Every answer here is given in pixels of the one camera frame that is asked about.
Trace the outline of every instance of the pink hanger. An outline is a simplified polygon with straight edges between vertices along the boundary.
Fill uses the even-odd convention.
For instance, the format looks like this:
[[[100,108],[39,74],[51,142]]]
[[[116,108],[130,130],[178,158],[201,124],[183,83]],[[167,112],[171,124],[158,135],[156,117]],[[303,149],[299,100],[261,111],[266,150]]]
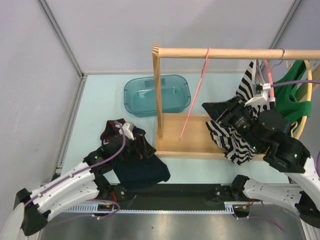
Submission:
[[[194,104],[196,102],[196,98],[197,98],[197,95],[198,95],[198,92],[200,90],[200,86],[202,84],[202,81],[205,77],[205,74],[206,74],[206,70],[207,70],[207,67],[208,67],[208,63],[210,61],[210,59],[208,58],[209,56],[209,52],[210,52],[210,47],[208,48],[208,51],[206,52],[206,56],[205,56],[205,61],[204,61],[204,65],[203,65],[203,68],[202,68],[202,71],[201,71],[201,77],[200,77],[200,80],[199,80],[199,83],[198,83],[198,87],[196,88],[196,91],[195,91],[195,94],[194,94],[194,98],[192,100],[192,103],[191,103],[191,107],[190,107],[190,110],[189,110],[189,113],[188,113],[188,116],[186,117],[186,120],[184,122],[184,126],[183,126],[183,129],[182,129],[182,132],[181,132],[181,136],[179,138],[179,140],[181,140],[184,132],[185,132],[185,129],[186,129],[186,126],[187,126],[187,123],[188,123],[188,120],[189,120],[189,117],[191,115],[191,112],[192,112],[192,109],[194,108]]]

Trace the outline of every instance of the striped cloth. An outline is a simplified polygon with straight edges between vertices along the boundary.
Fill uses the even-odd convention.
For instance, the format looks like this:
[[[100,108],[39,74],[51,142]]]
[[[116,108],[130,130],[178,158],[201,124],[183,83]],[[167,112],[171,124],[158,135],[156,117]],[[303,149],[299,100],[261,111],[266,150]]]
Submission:
[[[252,84],[264,83],[260,70],[260,61],[251,61],[249,67],[245,71],[241,83],[236,91],[236,95],[242,96],[246,101],[253,97]],[[258,105],[253,107],[253,116],[258,115],[264,111],[269,110],[270,104]],[[220,147],[224,148],[226,152],[224,156],[233,163],[241,165],[246,161],[250,161],[255,156],[255,151],[249,144],[242,139],[238,132],[233,128],[223,128],[214,121],[206,122],[206,126],[210,131],[212,140]]]

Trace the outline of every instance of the table surface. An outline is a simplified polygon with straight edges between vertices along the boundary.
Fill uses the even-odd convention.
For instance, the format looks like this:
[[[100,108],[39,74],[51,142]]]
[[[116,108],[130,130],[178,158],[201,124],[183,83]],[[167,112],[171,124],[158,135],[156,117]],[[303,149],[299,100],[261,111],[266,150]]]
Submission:
[[[189,84],[191,97],[194,97],[199,74],[179,74]],[[146,131],[146,139],[155,146],[156,117],[136,117],[124,107],[125,84],[135,78],[149,77],[150,74],[89,75],[87,77],[71,138],[63,163],[62,174],[70,171],[90,152],[101,144],[100,135],[107,120],[124,118]],[[193,113],[205,113],[203,102],[221,102],[234,96],[243,74],[206,74]],[[162,158],[167,164],[171,178],[167,184],[230,184],[236,175],[241,174],[263,183],[288,183],[283,173],[263,161],[251,161],[241,166],[233,164],[223,156],[217,159],[175,159]],[[110,183],[119,183],[113,171],[105,174]]]

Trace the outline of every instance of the white wall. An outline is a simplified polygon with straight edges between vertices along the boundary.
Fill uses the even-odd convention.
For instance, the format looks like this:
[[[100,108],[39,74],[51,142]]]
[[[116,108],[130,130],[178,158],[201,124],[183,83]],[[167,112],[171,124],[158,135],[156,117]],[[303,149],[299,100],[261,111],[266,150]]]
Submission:
[[[283,49],[320,49],[320,4],[319,0],[302,1],[299,11],[296,13],[290,26],[285,32],[279,46]],[[273,66],[279,61],[270,61]],[[272,76],[274,81],[282,78],[286,72],[286,63],[277,66]],[[320,151],[320,90],[317,89],[312,96],[312,113],[308,118],[300,140],[310,150],[314,158]]]
[[[0,230],[52,176],[79,78],[36,0],[0,3]]]
[[[164,48],[252,48],[271,44],[293,0],[47,0],[84,72],[152,72]],[[199,73],[203,59],[162,59],[162,71]],[[208,70],[247,69],[211,60]]]

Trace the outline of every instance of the metal floor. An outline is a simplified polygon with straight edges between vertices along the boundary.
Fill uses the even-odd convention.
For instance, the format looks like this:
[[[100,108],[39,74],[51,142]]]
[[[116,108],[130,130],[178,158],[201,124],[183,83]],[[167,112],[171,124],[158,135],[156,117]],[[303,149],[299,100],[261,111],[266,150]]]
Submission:
[[[276,205],[267,205],[277,221],[286,229],[260,219],[236,220],[223,214],[153,214],[119,213],[96,220],[74,219],[57,226],[47,226],[42,240],[305,240],[298,216]],[[265,216],[255,204],[251,216]],[[76,216],[62,213],[50,223]]]

